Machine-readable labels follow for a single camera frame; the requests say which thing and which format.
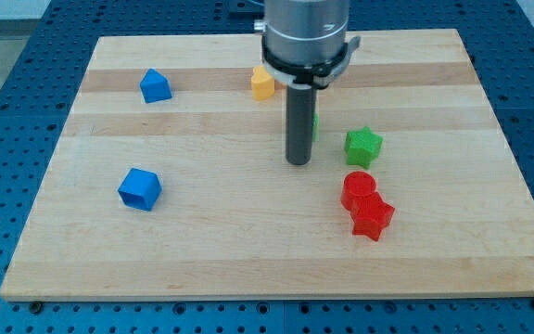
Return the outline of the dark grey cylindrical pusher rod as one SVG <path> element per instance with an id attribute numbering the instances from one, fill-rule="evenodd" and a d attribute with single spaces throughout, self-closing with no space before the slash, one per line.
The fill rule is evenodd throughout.
<path id="1" fill-rule="evenodd" d="M 286 160 L 305 165 L 312 156 L 317 93 L 314 89 L 286 89 Z"/>

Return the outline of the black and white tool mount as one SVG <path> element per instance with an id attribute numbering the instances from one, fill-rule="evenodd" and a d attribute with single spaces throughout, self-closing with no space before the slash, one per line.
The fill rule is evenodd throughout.
<path id="1" fill-rule="evenodd" d="M 269 49 L 266 37 L 261 38 L 264 68 L 274 79 L 293 89 L 326 89 L 340 77 L 350 64 L 351 56 L 361 45 L 361 37 L 354 36 L 342 44 L 340 51 L 323 63 L 296 65 L 276 57 Z"/>

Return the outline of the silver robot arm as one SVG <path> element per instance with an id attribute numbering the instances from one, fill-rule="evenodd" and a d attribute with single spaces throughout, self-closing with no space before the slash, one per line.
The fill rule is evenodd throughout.
<path id="1" fill-rule="evenodd" d="M 286 160 L 312 158 L 317 95 L 340 77 L 361 38 L 346 38 L 348 0 L 265 0 L 262 63 L 286 86 Z"/>

